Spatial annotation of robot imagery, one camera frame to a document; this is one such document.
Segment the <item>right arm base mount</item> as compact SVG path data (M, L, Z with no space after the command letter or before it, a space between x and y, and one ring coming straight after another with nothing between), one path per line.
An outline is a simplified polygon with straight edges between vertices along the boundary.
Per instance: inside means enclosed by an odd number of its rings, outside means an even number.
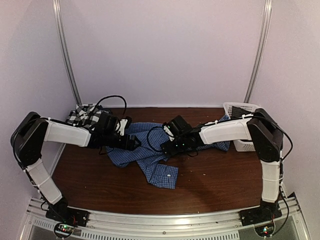
M256 225L264 222L270 222L274 218L280 218L282 212L279 209L271 210L268 207L255 207L244 209L239 212L242 226Z

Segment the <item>white plastic laundry basket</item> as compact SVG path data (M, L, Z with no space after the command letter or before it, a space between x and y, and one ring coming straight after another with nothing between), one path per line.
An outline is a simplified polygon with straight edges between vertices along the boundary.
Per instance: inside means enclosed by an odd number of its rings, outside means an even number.
M243 103L243 102L224 102L223 108L225 111L225 114L230 118L231 116L231 108L232 106L240 107L248 112L250 114L254 113L256 109L260 108L259 105L251 104L251 103ZM255 146L251 140L248 139L250 136L249 130L245 128L247 126L247 122L249 121L248 118L243 119L243 117L238 117L231 119L232 120L232 127L235 127L235 136L236 137L244 137L244 138L233 138L233 143L235 146L235 149L238 152L254 152Z

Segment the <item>blue checked long sleeve shirt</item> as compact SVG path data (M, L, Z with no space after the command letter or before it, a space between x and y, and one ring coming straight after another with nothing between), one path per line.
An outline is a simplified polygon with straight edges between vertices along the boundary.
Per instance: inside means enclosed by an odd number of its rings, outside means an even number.
M162 143L169 140L169 136L162 129L162 124L136 122L132 123L125 132L136 136L141 141L141 146L134 151L106 147L106 153L111 162L119 168L136 162L149 184L158 188L175 189L179 168L161 164L160 161L166 162L168 158L157 151Z

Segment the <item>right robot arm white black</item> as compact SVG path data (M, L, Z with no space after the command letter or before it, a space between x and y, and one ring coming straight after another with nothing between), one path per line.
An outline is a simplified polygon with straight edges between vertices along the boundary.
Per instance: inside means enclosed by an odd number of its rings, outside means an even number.
M245 112L237 108L237 117L216 120L192 127L182 116L163 125L169 139L160 145L167 157L188 150L233 141L239 152L254 151L262 166L262 193L256 210L259 220L268 220L278 209L283 180L284 133L262 108Z

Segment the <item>black white plaid shirt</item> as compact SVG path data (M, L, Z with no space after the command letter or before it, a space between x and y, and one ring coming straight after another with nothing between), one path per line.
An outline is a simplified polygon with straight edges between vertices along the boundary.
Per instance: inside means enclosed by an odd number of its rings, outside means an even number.
M77 104L74 110L71 110L66 123L73 125L74 127L82 127L89 130L94 130L101 114L104 110L95 104Z

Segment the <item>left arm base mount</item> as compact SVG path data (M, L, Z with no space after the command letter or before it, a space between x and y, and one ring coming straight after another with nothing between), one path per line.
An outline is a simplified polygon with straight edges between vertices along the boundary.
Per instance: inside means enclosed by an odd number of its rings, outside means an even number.
M62 205L50 207L46 212L45 217L75 227L86 227L89 214L90 213L86 210Z

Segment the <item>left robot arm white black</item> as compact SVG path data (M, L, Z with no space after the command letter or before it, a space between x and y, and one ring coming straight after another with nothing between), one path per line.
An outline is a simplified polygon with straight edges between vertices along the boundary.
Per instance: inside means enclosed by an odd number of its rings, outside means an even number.
M126 133L131 124L129 117L102 113L96 123L67 123L29 112L10 138L13 155L31 183L48 204L53 215L61 222L72 218L68 200L52 178L56 154L63 145L101 149L110 147L134 151L141 146L135 135Z

